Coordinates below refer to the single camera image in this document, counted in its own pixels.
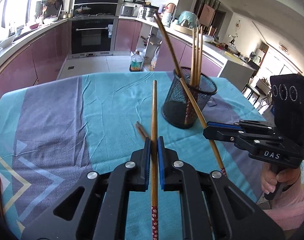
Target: chair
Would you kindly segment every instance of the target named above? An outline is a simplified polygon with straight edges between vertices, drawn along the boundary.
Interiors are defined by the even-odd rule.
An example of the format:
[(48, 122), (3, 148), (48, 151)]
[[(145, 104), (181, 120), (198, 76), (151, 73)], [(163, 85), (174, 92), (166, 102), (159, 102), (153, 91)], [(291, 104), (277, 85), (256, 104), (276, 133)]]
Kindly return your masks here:
[[(254, 72), (253, 72), (252, 75), (251, 75), (251, 78), (254, 78), (254, 77), (256, 76), (256, 74), (258, 73), (258, 71), (259, 71), (259, 69), (260, 69), (260, 66), (258, 66), (256, 63), (254, 63), (254, 62), (251, 61), (251, 60), (248, 62), (248, 64), (250, 65), (250, 67), (252, 67), (252, 68), (254, 69)], [(249, 100), (249, 99), (251, 98), (251, 96), (252, 96), (253, 94), (255, 94), (255, 95), (257, 96), (257, 99), (256, 99), (256, 101), (255, 101), (254, 104), (253, 104), (253, 105), (255, 105), (256, 102), (258, 101), (259, 97), (260, 97), (260, 92), (259, 92), (256, 88), (254, 88), (254, 87), (252, 87), (251, 85), (249, 85), (250, 79), (249, 79), (249, 81), (247, 82), (247, 84), (245, 85), (244, 89), (242, 90), (242, 93), (245, 93), (247, 89), (250, 89), (251, 92), (250, 92), (249, 96), (247, 97), (247, 99)]]

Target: oven door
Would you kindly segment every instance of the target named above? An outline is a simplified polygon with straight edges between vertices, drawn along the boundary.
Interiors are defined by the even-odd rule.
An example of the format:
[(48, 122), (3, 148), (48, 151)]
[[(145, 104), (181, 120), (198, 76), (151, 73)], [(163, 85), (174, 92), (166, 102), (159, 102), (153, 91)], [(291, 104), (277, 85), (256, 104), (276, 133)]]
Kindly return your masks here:
[(72, 54), (111, 50), (113, 19), (72, 22)]

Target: black mesh pen holder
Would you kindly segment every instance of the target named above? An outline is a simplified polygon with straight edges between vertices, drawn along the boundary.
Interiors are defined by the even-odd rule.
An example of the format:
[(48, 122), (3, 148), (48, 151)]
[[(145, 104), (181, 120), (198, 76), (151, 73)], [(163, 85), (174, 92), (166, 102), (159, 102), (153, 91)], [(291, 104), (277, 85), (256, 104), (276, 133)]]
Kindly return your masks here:
[[(199, 87), (196, 89), (189, 85), (191, 69), (187, 67), (181, 67), (181, 69), (182, 76), (202, 111), (210, 97), (216, 94), (217, 86), (209, 77), (201, 74)], [(170, 90), (162, 106), (162, 116), (168, 123), (181, 129), (191, 128), (197, 119), (196, 112), (175, 71)]]

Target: metal screw head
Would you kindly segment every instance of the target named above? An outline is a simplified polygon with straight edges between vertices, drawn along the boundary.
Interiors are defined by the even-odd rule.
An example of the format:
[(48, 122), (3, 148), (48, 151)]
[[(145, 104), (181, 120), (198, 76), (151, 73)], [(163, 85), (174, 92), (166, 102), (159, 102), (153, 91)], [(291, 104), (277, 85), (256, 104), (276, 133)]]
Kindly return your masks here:
[(127, 163), (125, 163), (125, 167), (127, 167), (127, 168), (134, 168), (135, 167), (135, 162), (127, 162)]
[(213, 171), (211, 175), (212, 175), (213, 178), (219, 179), (219, 178), (221, 178), (222, 173), (219, 172), (219, 171)]
[(88, 179), (95, 179), (97, 177), (97, 173), (95, 171), (91, 171), (87, 174)]
[(184, 163), (182, 161), (175, 161), (173, 165), (174, 167), (180, 168), (184, 165)]

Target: red patterned chopstick tip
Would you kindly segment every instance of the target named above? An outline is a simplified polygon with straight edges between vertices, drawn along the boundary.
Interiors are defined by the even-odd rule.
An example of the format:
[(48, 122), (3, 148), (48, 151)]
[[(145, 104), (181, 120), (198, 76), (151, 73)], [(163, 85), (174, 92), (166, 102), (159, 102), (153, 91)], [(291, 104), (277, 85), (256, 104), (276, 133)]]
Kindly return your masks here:
[(157, 207), (152, 207), (152, 240), (159, 239), (159, 214)]
[(225, 168), (222, 168), (222, 169), (221, 169), (221, 172), (222, 172), (222, 174), (223, 174), (224, 176), (227, 176), (227, 172), (225, 171)]

